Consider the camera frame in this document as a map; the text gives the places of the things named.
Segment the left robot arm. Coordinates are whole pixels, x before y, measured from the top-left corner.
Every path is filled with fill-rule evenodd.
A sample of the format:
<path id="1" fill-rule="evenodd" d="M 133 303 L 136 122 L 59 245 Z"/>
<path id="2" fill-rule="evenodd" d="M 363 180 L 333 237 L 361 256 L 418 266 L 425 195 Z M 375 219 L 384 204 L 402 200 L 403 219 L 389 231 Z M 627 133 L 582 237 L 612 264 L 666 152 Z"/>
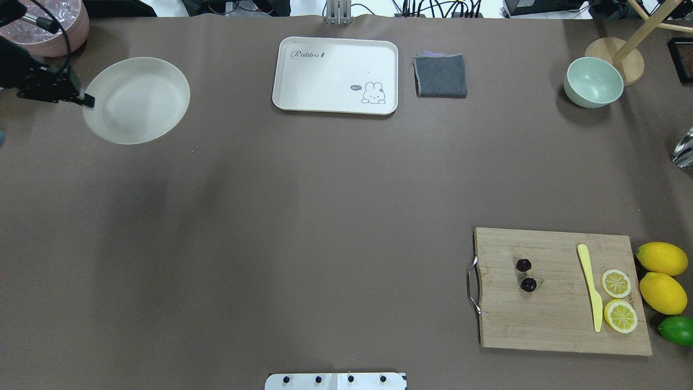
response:
<path id="1" fill-rule="evenodd" d="M 35 59 L 25 48 L 2 37 L 2 88 L 16 88 L 17 96 L 23 99 L 47 103 L 66 101 L 94 108 L 96 99 L 81 89 L 79 77 L 71 68 L 72 47 L 65 28 L 43 5 L 37 1 L 33 3 L 47 17 L 29 14 L 27 6 L 19 1 L 2 1 L 2 26 L 26 20 L 47 32 L 60 33 L 67 57 L 61 67 L 51 67 Z"/>

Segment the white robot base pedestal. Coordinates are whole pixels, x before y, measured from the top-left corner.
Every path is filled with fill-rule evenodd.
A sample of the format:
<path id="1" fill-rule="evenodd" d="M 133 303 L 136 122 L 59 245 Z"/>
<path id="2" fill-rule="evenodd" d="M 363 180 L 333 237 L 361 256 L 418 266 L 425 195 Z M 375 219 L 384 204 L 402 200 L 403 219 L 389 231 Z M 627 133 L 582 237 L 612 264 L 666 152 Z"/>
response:
<path id="1" fill-rule="evenodd" d="M 276 373 L 265 380 L 265 389 L 407 389 L 405 373 Z"/>

